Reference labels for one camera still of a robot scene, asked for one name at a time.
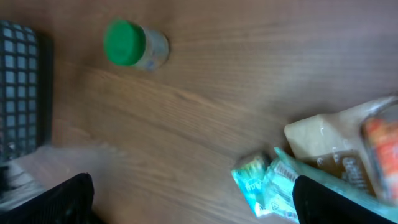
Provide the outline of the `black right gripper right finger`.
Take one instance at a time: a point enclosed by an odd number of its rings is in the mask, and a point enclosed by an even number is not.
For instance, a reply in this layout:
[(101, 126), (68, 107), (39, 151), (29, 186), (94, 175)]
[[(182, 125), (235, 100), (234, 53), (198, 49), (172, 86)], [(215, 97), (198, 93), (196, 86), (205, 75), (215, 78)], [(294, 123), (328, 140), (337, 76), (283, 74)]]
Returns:
[(393, 224), (318, 182), (299, 176), (293, 201), (300, 224)]

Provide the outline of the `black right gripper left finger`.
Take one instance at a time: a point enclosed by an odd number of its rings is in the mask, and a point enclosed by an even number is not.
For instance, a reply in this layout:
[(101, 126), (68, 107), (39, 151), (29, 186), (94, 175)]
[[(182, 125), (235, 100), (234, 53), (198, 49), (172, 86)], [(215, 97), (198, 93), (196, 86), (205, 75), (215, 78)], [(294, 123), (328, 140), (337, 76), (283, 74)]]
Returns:
[(87, 223), (94, 194), (91, 175), (80, 173), (1, 214), (1, 224)]

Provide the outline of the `teal tissue pack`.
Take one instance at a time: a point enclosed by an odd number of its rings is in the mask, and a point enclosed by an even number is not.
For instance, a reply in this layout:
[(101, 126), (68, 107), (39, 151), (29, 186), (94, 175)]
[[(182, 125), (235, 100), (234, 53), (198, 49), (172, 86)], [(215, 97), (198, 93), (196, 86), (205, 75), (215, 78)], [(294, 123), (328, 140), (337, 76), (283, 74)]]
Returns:
[(378, 202), (376, 198), (351, 184), (290, 157), (278, 147), (275, 147), (274, 151), (277, 157), (268, 165), (262, 183), (262, 192), (267, 211), (294, 223), (299, 222), (299, 216), (293, 200), (293, 190), (296, 179), (302, 175), (347, 198), (349, 201), (397, 223), (396, 207), (390, 207)]

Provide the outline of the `beige brown snack bag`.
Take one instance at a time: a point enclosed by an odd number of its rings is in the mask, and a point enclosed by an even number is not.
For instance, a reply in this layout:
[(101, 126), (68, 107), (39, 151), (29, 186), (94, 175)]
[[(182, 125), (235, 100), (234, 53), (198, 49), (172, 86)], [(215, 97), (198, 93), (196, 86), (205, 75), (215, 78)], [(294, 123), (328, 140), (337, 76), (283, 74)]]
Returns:
[(364, 122), (390, 106), (396, 96), (371, 100), (332, 114), (318, 114), (284, 128), (294, 156), (378, 198), (389, 197), (376, 158), (364, 136)]

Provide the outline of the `green tissue pack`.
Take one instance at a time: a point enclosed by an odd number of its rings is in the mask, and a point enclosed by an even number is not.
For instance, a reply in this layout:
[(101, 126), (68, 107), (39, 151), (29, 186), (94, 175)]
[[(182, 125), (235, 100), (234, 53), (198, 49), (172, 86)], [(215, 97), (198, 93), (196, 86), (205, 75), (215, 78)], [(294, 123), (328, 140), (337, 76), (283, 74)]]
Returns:
[(238, 159), (231, 175), (257, 218), (266, 216), (263, 181), (269, 166), (269, 158), (264, 152), (252, 152)]

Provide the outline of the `orange tissue pack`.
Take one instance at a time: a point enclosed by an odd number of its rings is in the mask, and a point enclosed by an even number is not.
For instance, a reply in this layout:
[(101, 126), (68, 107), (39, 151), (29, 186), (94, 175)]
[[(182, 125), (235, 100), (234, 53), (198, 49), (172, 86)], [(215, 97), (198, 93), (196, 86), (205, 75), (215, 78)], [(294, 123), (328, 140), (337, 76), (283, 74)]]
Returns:
[(369, 115), (362, 122), (361, 135), (380, 198), (397, 206), (397, 103)]

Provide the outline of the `green lid jar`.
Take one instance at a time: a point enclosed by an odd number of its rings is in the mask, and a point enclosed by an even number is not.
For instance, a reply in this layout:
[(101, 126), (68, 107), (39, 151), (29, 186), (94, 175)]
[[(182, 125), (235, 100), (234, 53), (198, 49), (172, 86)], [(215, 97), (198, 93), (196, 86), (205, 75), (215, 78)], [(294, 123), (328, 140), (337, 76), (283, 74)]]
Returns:
[(166, 36), (126, 20), (115, 20), (104, 35), (104, 52), (115, 65), (153, 71), (163, 65), (170, 54)]

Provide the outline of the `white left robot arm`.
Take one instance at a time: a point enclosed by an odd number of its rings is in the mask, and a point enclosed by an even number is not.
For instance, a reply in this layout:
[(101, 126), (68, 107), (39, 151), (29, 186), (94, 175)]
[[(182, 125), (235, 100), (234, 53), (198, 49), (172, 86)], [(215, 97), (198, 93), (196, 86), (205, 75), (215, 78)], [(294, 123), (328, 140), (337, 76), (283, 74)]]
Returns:
[(95, 190), (93, 208), (102, 216), (116, 206), (116, 184), (123, 177), (125, 153), (109, 145), (90, 147), (43, 146), (32, 154), (5, 162), (11, 187), (1, 207), (14, 208), (69, 178), (88, 173)]

